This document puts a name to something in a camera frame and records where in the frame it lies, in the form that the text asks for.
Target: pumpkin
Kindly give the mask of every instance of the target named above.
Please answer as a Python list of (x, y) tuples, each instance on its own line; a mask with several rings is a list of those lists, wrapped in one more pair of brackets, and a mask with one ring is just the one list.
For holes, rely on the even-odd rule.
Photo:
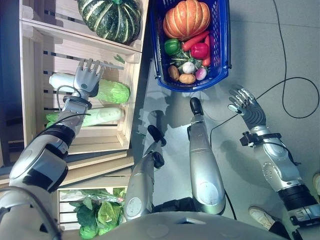
[(205, 31), (210, 24), (210, 10), (204, 2), (180, 1), (164, 17), (163, 30), (167, 37), (186, 41)]
[(140, 31), (141, 9), (136, 0), (77, 0), (84, 23), (107, 40), (130, 44)]

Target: green bell pepper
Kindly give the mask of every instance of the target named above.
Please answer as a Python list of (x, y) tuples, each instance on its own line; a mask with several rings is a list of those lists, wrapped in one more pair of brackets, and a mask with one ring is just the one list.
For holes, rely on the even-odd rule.
[(165, 53), (168, 54), (169, 56), (172, 56), (176, 54), (177, 52), (180, 51), (181, 44), (178, 39), (172, 38), (168, 39), (164, 43), (164, 50)]

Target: basket handle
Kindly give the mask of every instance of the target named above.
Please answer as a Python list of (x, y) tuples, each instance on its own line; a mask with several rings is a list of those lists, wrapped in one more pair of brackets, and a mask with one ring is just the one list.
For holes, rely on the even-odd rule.
[(153, 46), (153, 56), (154, 56), (154, 72), (155, 72), (155, 78), (158, 79), (160, 78), (160, 69), (159, 69), (159, 63), (157, 61), (158, 59), (158, 48), (157, 48), (157, 39), (156, 36), (158, 33), (156, 32), (156, 26), (155, 26), (155, 16), (154, 16), (154, 11), (153, 11), (153, 6), (150, 7), (150, 28), (151, 28), (151, 38), (152, 38), (152, 46)]
[(228, 68), (231, 69), (232, 68), (232, 64), (231, 64), (231, 20), (230, 20), (230, 4), (229, 4), (229, 0), (225, 0), (225, 4), (226, 4), (226, 17), (227, 17), (227, 21), (228, 21), (228, 25), (227, 25), (227, 31), (228, 31)]

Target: onion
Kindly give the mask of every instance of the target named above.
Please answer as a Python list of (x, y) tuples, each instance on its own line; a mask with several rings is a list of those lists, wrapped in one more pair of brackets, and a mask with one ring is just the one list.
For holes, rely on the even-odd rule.
[(185, 74), (193, 74), (195, 70), (196, 70), (195, 65), (190, 61), (187, 61), (182, 65), (182, 71)]
[(203, 79), (205, 79), (207, 76), (207, 70), (203, 67), (200, 67), (198, 69), (198, 71), (196, 71), (195, 73), (195, 78), (198, 80), (198, 81), (201, 81)]

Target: white sneaker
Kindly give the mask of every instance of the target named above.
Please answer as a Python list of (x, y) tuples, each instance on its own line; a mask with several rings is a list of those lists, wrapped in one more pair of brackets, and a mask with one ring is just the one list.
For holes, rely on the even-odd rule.
[(270, 229), (272, 225), (276, 222), (272, 216), (266, 213), (265, 210), (257, 206), (251, 206), (248, 209), (250, 216), (264, 226), (266, 229)]
[(320, 196), (320, 173), (316, 173), (313, 176), (313, 186), (314, 186), (318, 196)]

